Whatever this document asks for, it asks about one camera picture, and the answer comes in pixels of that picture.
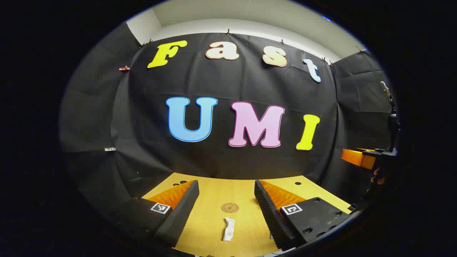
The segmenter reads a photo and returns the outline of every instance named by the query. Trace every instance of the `hand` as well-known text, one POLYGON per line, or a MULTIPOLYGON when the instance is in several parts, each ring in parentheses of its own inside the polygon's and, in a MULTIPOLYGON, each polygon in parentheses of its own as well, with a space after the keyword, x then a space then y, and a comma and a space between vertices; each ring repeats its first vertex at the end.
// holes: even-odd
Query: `hand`
MULTIPOLYGON (((377 175, 377 172, 379 171, 379 167, 377 169, 375 169, 375 171, 373 172, 374 175, 376 176, 377 175)), ((378 181, 377 181, 377 184, 378 185, 382 185, 386 182, 386 177, 382 177, 380 178, 378 181)))

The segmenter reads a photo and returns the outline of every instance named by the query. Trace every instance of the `pink letter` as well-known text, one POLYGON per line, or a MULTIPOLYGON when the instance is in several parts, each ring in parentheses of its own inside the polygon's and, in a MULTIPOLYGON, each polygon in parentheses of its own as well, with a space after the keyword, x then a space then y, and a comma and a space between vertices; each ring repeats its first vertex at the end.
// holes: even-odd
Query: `pink letter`
POLYGON ((228 141, 230 146, 242 147, 247 144, 244 139, 245 128, 252 146, 259 142, 264 131, 265 138, 260 142, 261 146, 278 147, 281 145, 279 128, 281 126, 281 117, 285 112, 284 108, 277 105, 269 106, 260 121, 254 108, 248 102, 234 102, 232 103, 232 109, 235 110, 235 129, 233 138, 228 141))

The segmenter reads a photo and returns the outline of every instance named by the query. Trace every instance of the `round coaster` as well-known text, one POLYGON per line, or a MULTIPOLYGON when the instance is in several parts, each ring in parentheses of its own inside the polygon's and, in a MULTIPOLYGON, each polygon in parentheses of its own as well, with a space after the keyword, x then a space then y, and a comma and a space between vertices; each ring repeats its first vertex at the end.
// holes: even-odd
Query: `round coaster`
POLYGON ((234 213, 239 210, 239 206, 235 203, 224 203, 221 207, 224 212, 234 213))

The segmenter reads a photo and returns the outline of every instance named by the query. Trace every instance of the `wooden table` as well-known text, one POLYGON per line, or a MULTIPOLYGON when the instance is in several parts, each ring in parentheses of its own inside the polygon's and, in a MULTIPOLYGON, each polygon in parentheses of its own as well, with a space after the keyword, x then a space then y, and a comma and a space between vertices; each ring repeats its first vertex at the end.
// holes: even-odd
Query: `wooden table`
MULTIPOLYGON (((183 180, 198 180, 200 195, 174 249, 198 256, 210 254, 215 257, 255 257, 279 250, 273 239, 270 239, 270 231, 255 199, 255 180, 217 179, 173 173, 143 198, 148 199, 183 180), (222 211, 224 203, 236 203, 239 211, 222 211), (235 220, 234 236, 230 242, 222 241, 226 227, 225 217, 235 220)), ((264 180, 305 199, 320 197, 341 211, 350 213, 350 204, 304 176, 264 180)))

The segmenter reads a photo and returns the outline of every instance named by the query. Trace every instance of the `binder clip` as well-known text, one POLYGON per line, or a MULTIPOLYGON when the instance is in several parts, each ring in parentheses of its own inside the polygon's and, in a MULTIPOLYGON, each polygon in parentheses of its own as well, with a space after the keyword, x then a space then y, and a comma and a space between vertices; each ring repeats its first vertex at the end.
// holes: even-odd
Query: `binder clip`
POLYGON ((121 71, 130 70, 130 67, 125 66, 125 67, 119 68, 119 70, 121 70, 121 71))

